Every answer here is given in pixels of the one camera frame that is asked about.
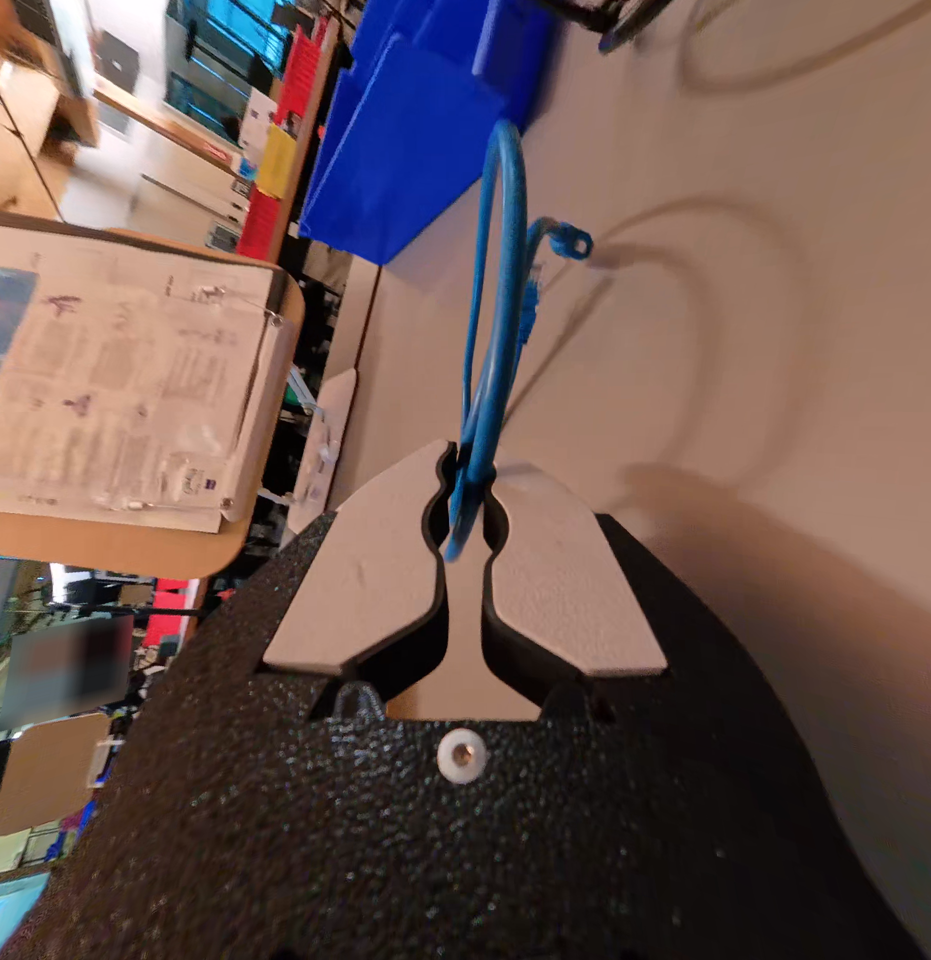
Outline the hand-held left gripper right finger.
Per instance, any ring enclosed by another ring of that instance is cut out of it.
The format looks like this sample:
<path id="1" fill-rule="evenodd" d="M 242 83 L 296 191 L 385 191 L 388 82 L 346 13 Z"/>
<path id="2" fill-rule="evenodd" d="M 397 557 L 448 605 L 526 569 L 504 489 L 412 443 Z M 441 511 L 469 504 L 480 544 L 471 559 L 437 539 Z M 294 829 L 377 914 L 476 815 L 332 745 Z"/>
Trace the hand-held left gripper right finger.
<path id="1" fill-rule="evenodd" d="M 660 678 L 668 663 L 594 511 L 537 466 L 499 466 L 483 505 L 481 645 L 544 707 L 557 689 Z"/>

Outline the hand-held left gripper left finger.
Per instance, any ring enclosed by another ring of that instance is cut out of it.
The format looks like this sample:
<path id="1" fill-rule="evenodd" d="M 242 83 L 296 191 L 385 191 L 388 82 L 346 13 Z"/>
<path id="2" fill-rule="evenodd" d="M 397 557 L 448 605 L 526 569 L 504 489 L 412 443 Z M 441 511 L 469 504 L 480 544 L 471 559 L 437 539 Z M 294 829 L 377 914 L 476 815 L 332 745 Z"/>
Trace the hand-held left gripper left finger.
<path id="1" fill-rule="evenodd" d="M 339 506 L 265 666 L 361 681 L 391 701 L 440 665 L 449 624 L 440 549 L 456 460 L 453 441 L 431 441 Z"/>

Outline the grey desk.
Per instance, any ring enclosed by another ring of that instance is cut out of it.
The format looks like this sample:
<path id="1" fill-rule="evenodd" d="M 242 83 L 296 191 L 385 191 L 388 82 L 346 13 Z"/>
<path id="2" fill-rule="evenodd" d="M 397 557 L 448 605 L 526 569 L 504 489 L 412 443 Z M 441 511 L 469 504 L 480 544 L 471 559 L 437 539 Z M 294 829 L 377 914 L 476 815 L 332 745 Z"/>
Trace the grey desk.
<path id="1" fill-rule="evenodd" d="M 931 958 L 931 2 L 562 24 L 524 137 L 545 254 L 500 450 L 747 647 Z"/>

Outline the printed instruction sheet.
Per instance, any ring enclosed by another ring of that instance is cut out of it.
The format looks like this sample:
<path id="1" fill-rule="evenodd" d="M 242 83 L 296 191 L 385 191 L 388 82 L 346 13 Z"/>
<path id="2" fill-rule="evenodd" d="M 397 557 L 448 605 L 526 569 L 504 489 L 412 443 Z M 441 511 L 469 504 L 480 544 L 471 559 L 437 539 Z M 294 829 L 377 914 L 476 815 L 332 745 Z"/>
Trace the printed instruction sheet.
<path id="1" fill-rule="evenodd" d="M 287 275 L 0 215 L 0 514 L 218 534 L 256 498 Z"/>

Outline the red plastic bin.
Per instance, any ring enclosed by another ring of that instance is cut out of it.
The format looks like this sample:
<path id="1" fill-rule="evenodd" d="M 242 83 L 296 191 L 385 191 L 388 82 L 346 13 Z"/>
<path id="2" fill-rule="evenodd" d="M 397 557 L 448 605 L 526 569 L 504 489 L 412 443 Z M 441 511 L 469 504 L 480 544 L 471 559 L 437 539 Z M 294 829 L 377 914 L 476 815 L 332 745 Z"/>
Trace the red plastic bin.
<path id="1" fill-rule="evenodd" d="M 235 254 L 242 258 L 272 262 L 273 234 L 280 220 L 281 201 L 251 186 L 245 219 Z"/>
<path id="2" fill-rule="evenodd" d="M 338 35 L 338 22 L 331 14 L 318 18 L 311 34 L 302 27 L 295 30 L 272 120 L 293 139 L 301 135 L 311 109 L 322 102 L 327 82 L 323 57 L 334 53 Z"/>

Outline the blue plastic bin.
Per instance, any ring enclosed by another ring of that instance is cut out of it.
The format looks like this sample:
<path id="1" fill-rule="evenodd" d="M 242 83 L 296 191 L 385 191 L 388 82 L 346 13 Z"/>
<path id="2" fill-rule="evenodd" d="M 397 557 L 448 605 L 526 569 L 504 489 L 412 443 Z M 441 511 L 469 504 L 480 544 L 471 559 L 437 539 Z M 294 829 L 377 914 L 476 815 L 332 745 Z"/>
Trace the blue plastic bin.
<path id="1" fill-rule="evenodd" d="M 558 26 L 538 2 L 367 2 L 299 236 L 388 264 L 481 177 L 497 121 L 528 130 Z"/>

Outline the yellow plastic bin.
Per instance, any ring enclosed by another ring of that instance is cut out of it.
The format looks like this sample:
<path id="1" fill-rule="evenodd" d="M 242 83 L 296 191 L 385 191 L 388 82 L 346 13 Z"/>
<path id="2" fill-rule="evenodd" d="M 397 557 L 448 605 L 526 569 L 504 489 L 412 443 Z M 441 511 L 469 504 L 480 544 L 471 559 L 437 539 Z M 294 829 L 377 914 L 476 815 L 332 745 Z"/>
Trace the yellow plastic bin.
<path id="1" fill-rule="evenodd" d="M 267 128 L 265 148 L 259 161 L 255 186 L 269 198 L 280 200 L 289 186 L 297 150 L 297 139 L 283 127 Z"/>

